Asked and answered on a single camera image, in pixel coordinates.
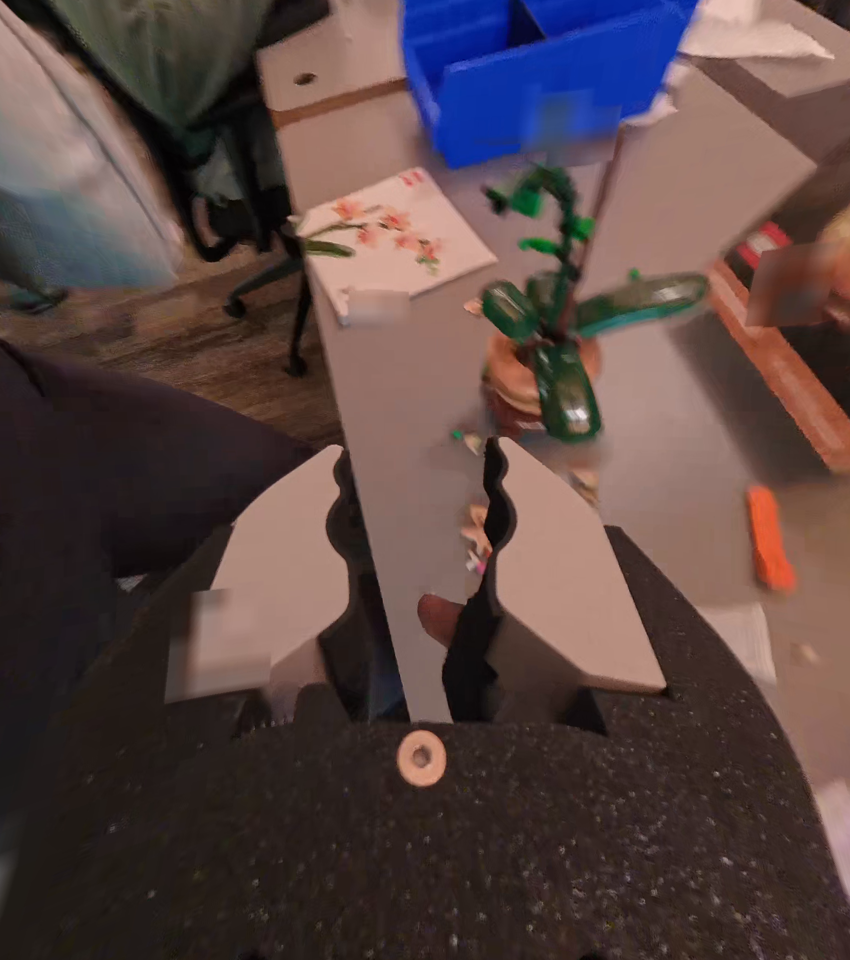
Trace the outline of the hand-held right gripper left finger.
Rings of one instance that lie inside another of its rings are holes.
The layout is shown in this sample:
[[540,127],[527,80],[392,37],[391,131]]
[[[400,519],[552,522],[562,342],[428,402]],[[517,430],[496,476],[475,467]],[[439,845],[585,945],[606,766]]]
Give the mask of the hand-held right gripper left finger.
[[209,588],[209,693],[261,690],[291,714],[325,683],[372,711],[379,583],[348,452],[332,444],[234,523]]

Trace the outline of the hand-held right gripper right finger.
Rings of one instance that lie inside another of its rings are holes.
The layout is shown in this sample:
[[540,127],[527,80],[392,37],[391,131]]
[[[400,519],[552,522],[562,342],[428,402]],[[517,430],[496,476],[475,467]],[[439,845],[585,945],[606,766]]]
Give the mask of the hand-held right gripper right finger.
[[455,723],[560,722],[585,691],[668,690],[598,512],[510,438],[485,448],[491,552],[442,666]]

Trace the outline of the brick orchid plant model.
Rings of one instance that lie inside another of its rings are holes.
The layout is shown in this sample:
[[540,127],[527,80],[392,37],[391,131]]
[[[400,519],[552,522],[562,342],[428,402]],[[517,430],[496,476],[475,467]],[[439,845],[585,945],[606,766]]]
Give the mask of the brick orchid plant model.
[[482,371],[489,408],[503,433],[542,431],[566,444],[599,436],[603,422],[589,364],[597,363],[598,338],[615,330],[658,322],[699,306],[710,292],[700,272],[645,275],[632,270],[623,284],[587,299],[575,294],[584,274],[597,220],[578,211],[578,192],[563,167],[536,163],[509,186],[485,186],[490,209],[503,216],[538,216],[550,197],[558,211],[558,238],[519,242],[553,258],[520,286],[486,285],[480,315],[495,328]]

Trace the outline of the grey desk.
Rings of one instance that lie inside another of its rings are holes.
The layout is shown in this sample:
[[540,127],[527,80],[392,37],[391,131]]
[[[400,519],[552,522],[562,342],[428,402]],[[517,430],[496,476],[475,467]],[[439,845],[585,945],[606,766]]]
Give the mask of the grey desk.
[[[629,268],[704,271],[815,172],[758,106],[691,67],[678,112],[628,133],[601,219],[588,296]],[[515,157],[448,170],[397,88],[278,114],[287,183],[308,210],[423,166],[499,262],[416,299],[395,324],[342,328],[314,308],[351,451],[410,717],[443,722],[439,647],[415,605],[432,591],[463,600],[460,511],[479,499],[481,462],[453,443],[483,411],[479,371],[491,328],[464,303],[498,277],[538,268],[515,245],[526,223],[500,219],[481,186],[510,179]],[[777,687],[767,694],[816,787],[850,781],[850,473],[830,477],[716,317],[620,330],[601,340],[601,445],[575,454],[599,474],[606,523],[623,528],[695,605],[760,600],[743,494],[778,493],[799,586],[766,597]]]

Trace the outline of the person's right hand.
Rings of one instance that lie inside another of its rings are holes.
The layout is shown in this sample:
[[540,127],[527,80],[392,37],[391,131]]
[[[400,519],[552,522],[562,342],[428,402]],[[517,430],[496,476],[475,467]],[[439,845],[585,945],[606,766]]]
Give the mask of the person's right hand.
[[464,605],[432,593],[423,594],[417,605],[422,630],[447,650],[454,642],[463,611]]

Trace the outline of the orange brick separator tool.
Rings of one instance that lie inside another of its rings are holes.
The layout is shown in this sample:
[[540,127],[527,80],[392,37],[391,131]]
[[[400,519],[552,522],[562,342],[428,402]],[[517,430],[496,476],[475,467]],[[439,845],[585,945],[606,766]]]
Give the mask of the orange brick separator tool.
[[775,495],[767,486],[750,486],[745,494],[745,506],[759,583],[773,592],[792,593],[797,587],[797,577],[784,545]]

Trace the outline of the person's dark trousers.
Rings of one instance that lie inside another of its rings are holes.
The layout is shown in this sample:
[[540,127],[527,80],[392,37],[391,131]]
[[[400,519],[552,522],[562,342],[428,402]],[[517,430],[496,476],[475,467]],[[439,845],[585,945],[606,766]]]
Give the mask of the person's dark trousers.
[[119,579],[183,563],[311,455],[187,391],[0,339],[0,752],[115,636]]

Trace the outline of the orchid instruction booklet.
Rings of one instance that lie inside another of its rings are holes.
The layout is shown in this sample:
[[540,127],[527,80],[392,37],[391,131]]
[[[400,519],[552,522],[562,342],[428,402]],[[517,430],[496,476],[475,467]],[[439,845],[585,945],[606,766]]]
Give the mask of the orchid instruction booklet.
[[421,167],[315,206],[292,225],[342,327],[403,320],[413,298],[498,262]]

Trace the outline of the black orchid product box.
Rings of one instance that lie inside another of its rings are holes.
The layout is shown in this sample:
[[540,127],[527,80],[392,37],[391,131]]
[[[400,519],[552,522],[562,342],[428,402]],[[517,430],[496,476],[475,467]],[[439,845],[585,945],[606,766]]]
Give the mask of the black orchid product box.
[[710,271],[719,318],[819,459],[850,471],[850,138]]

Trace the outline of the black office chair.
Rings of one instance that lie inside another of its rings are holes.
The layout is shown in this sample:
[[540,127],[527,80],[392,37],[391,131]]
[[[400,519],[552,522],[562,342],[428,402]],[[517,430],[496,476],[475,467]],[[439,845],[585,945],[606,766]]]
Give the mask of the black office chair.
[[273,248],[284,253],[284,258],[277,265],[251,275],[227,294],[223,311],[228,317],[241,319],[245,316],[244,298],[248,294],[299,275],[300,288],[285,370],[289,376],[300,378],[308,369],[300,350],[311,310],[311,286],[305,272],[302,243],[294,237],[288,220],[291,209],[287,187],[278,185],[263,188],[259,183],[249,120],[262,108],[263,103],[254,92],[233,94],[220,100],[191,128],[193,133],[211,135],[223,146],[237,181],[239,199],[234,205],[234,212],[228,212],[227,204],[223,201],[205,201],[210,227],[224,227],[223,231],[215,232],[214,243],[202,238],[195,221],[194,205],[199,193],[193,174],[197,164],[181,149],[180,143],[164,131],[158,133],[152,152],[172,207],[191,247],[201,260],[217,263],[241,244],[253,246],[260,255],[270,253]]

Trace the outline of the person's pale jacket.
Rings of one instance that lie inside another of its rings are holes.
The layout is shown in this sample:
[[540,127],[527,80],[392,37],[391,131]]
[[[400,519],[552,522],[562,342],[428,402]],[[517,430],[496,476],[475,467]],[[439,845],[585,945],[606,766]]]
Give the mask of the person's pale jacket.
[[171,284],[183,234],[97,86],[0,2],[0,282]]

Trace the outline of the blue plastic bin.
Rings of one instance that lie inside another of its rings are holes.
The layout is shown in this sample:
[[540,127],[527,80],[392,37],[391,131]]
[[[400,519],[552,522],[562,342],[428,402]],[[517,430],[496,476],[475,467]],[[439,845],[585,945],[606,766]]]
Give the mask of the blue plastic bin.
[[452,169],[608,136],[648,112],[696,5],[404,2],[408,89]]

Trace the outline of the green cloth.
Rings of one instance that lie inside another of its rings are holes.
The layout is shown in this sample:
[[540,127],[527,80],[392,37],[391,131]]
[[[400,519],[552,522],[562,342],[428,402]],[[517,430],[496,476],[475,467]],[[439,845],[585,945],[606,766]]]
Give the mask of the green cloth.
[[183,130],[250,65],[274,1],[52,1],[57,17],[142,108]]

